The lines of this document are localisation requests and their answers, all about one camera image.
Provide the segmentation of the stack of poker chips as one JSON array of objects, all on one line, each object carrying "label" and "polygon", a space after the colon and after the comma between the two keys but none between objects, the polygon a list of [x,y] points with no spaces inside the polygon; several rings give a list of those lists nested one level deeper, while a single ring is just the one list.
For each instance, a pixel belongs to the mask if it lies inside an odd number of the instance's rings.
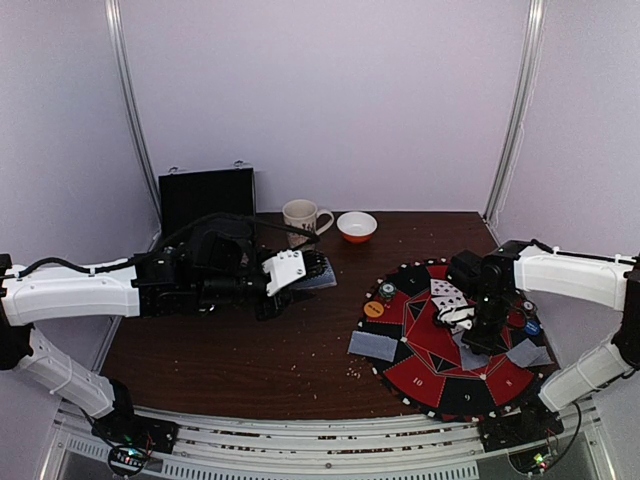
[{"label": "stack of poker chips", "polygon": [[397,294],[397,287],[392,282],[383,282],[378,288],[378,297],[384,304],[391,302]]},{"label": "stack of poker chips", "polygon": [[534,316],[536,314],[537,307],[531,301],[524,301],[521,307],[526,316]]}]

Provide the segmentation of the blue small blind button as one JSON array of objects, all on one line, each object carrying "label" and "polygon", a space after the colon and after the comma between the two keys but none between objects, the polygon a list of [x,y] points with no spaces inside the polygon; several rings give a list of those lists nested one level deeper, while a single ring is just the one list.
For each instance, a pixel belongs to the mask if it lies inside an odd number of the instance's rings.
[{"label": "blue small blind button", "polygon": [[529,321],[526,323],[524,331],[530,336],[537,336],[541,332],[541,327],[538,323]]}]

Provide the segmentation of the nine of diamonds card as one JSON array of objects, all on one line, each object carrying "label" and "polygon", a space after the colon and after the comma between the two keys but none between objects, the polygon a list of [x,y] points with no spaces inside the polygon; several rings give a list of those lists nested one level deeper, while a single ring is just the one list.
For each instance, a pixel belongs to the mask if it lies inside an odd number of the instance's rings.
[{"label": "nine of diamonds card", "polygon": [[447,280],[430,280],[430,291],[433,296],[462,296],[463,293]]}]

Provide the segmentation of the deck of playing cards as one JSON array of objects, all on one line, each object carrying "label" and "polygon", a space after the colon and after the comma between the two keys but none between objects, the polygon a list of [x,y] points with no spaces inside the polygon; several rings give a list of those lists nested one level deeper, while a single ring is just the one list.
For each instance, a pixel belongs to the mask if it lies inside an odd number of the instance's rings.
[{"label": "deck of playing cards", "polygon": [[337,279],[333,267],[327,258],[318,265],[316,273],[305,276],[302,280],[294,282],[291,288],[294,290],[318,290],[337,285]]}]

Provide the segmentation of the orange big blind button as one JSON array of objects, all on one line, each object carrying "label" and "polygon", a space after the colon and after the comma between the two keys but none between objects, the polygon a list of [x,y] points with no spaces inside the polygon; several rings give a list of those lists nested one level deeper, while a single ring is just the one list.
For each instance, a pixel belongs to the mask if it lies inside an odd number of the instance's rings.
[{"label": "orange big blind button", "polygon": [[386,308],[383,303],[378,301],[368,301],[363,306],[363,312],[366,317],[377,319],[385,314]]}]

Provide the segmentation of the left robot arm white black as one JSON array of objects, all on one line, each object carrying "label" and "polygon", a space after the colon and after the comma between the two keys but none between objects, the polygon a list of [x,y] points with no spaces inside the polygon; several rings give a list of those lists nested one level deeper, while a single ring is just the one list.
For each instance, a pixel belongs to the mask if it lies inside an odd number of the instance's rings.
[{"label": "left robot arm white black", "polygon": [[46,257],[27,266],[1,257],[1,366],[29,376],[77,406],[93,433],[125,446],[170,450],[177,428],[135,412],[120,381],[94,373],[56,347],[39,323],[76,318],[206,316],[249,306],[260,321],[278,317],[309,294],[326,257],[318,235],[302,232],[298,246],[261,246],[253,216],[213,213],[126,259],[79,265]]}]

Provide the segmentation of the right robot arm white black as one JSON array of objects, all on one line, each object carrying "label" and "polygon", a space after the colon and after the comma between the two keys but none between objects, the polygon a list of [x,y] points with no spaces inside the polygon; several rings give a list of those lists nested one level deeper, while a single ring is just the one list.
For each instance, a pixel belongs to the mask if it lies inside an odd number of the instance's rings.
[{"label": "right robot arm white black", "polygon": [[473,354],[498,351],[511,313],[539,321],[556,370],[543,367],[529,390],[481,427],[491,446],[539,440],[560,427],[559,414],[639,369],[639,258],[563,251],[538,240],[511,240],[481,256],[454,255],[446,280],[463,305],[438,310]]}]

